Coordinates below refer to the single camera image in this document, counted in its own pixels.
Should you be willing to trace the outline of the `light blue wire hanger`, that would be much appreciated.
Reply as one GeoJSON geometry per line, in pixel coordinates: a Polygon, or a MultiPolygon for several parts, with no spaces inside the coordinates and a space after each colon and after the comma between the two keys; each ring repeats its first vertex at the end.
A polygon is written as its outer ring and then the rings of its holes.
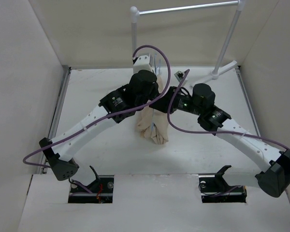
{"type": "MultiPolygon", "coordinates": [[[[160,68],[161,68],[161,59],[160,58],[157,58],[157,53],[154,54],[154,73],[155,75],[158,75],[160,74],[160,68]]],[[[153,130],[154,128],[154,110],[152,112],[152,118],[151,118],[151,131],[153,130]]]]}

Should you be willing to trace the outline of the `beige trousers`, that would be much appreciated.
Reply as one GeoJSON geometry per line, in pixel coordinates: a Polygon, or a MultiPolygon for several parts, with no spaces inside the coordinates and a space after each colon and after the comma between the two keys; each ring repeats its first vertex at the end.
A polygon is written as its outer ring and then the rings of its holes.
{"type": "Polygon", "coordinates": [[[142,138],[157,145],[164,145],[169,141],[168,126],[166,113],[146,106],[140,111],[135,128],[142,138]]]}

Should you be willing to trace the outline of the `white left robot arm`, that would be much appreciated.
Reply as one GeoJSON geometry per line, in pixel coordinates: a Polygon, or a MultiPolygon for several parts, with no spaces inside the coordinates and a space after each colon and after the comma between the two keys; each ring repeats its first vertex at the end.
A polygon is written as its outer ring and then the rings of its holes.
{"type": "Polygon", "coordinates": [[[43,138],[39,145],[44,149],[51,170],[58,181],[73,177],[79,170],[75,154],[101,132],[124,119],[135,115],[129,109],[142,109],[142,105],[159,94],[157,76],[147,70],[132,75],[130,82],[109,92],[79,123],[60,136],[43,138]]]}

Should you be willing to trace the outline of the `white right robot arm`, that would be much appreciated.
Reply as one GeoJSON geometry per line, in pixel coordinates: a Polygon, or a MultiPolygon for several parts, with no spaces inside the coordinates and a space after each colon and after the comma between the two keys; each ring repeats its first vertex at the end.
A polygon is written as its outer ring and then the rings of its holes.
{"type": "Polygon", "coordinates": [[[260,169],[254,179],[265,193],[279,197],[290,184],[290,149],[281,151],[267,144],[266,139],[244,130],[232,117],[215,106],[216,95],[207,84],[196,84],[192,94],[170,87],[150,108],[167,115],[176,110],[198,116],[203,133],[209,133],[233,145],[260,169]]]}

